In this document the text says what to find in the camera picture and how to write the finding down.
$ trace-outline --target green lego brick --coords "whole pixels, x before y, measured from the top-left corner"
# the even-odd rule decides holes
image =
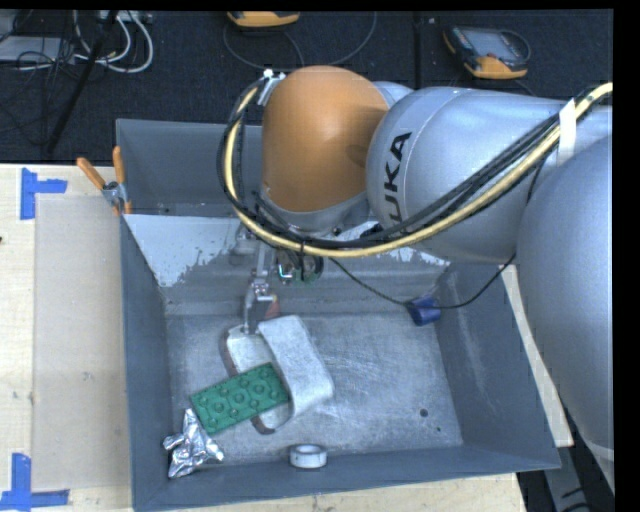
[[[209,435],[288,401],[289,393],[271,363],[191,395],[193,409]]]

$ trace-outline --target yellow cable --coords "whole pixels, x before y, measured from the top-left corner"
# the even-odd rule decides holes
[[[613,91],[613,83],[609,82],[603,84],[599,87],[596,87],[591,93],[581,100],[575,109],[576,119],[582,117],[582,115],[589,109],[598,99],[609,94]],[[245,96],[245,100],[238,107],[238,111],[242,110],[251,98],[256,94],[257,88],[252,89]],[[233,196],[234,199],[237,200],[235,187],[233,185],[233,162],[232,162],[232,154],[233,154],[233,146],[235,144],[235,139],[238,131],[238,127],[240,125],[240,120],[236,121],[230,132],[229,137],[227,138],[227,143],[225,145],[225,155],[224,155],[224,181],[229,189],[229,192]],[[255,222],[253,219],[247,217],[244,213],[239,211],[234,207],[236,214],[240,221],[251,231],[253,231],[258,237],[262,238],[264,241],[277,245],[280,247],[284,247],[286,249],[291,249],[296,252],[304,252],[306,254],[310,254],[313,256],[324,256],[330,258],[362,258],[366,256],[374,256],[376,254],[382,254],[388,251],[393,251],[394,249],[399,249],[401,247],[406,247],[408,245],[413,245],[415,243],[421,242],[427,238],[430,238],[445,229],[450,228],[451,226],[457,224],[458,222],[463,221],[467,217],[473,215],[475,212],[483,208],[493,199],[499,197],[504,191],[508,190],[511,185],[516,183],[524,173],[526,173],[529,168],[542,157],[549,149],[553,147],[553,145],[560,138],[560,127],[556,126],[541,142],[538,146],[536,146],[518,165],[516,165],[511,171],[509,171],[504,177],[502,177],[498,182],[496,182],[491,188],[489,188],[486,192],[480,195],[478,198],[473,200],[472,202],[465,205],[460,210],[452,213],[448,217],[442,219],[439,222],[427,227],[422,228],[418,231],[415,231],[409,235],[406,235],[397,240],[393,240],[391,242],[385,242],[380,245],[376,245],[373,247],[366,247],[361,249],[323,249],[320,247],[314,247],[309,244],[301,244],[297,242],[293,242],[281,236],[278,236],[270,231],[267,231],[260,224]]]

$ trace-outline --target crumpled aluminum foil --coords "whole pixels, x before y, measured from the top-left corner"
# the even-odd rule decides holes
[[[162,442],[165,450],[171,451],[169,478],[179,478],[193,473],[204,462],[224,460],[224,453],[202,428],[193,409],[184,412],[182,433],[167,436]]]

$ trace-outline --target metal clamp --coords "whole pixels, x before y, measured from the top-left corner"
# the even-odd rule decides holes
[[[113,148],[113,167],[116,171],[116,181],[107,183],[98,170],[86,158],[78,158],[76,165],[85,173],[87,178],[102,192],[104,198],[111,204],[116,215],[132,213],[131,200],[125,185],[125,171],[122,162],[120,146]]]
[[[258,96],[258,105],[261,107],[264,107],[267,104],[267,101],[269,101],[271,93],[276,88],[276,85],[282,82],[286,77],[282,72],[280,72],[278,76],[273,76],[272,69],[265,69],[263,75],[266,78],[266,83],[260,92],[260,96]]]
[[[273,250],[265,243],[260,242],[257,253],[256,268],[253,271],[253,279],[249,283],[244,298],[244,322],[245,334],[255,333],[256,326],[261,321],[272,303],[277,302],[278,297],[270,292],[268,282]]]

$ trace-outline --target gray metal bin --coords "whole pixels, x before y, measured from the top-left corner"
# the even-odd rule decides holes
[[[313,286],[282,286],[277,294],[283,312],[308,326],[335,396],[275,434],[260,434],[250,422],[220,432],[223,464],[169,479],[162,441],[181,430],[190,394],[228,377],[219,340],[242,321],[251,262],[210,255],[186,266],[179,280],[160,282],[159,261],[183,251],[185,240],[196,248],[206,242],[185,225],[237,225],[216,176],[224,127],[118,120],[116,128],[134,205],[121,220],[121,251],[136,510],[559,467],[501,280],[467,307],[443,310],[438,321],[418,327],[404,308],[327,262]],[[260,134],[247,127],[247,191],[258,183]],[[157,219],[142,222],[149,215]],[[470,297],[496,272],[491,265],[443,267],[417,252],[345,265],[388,295],[404,300],[437,289],[448,304]],[[289,465],[287,446],[317,441],[329,451],[325,467]]]

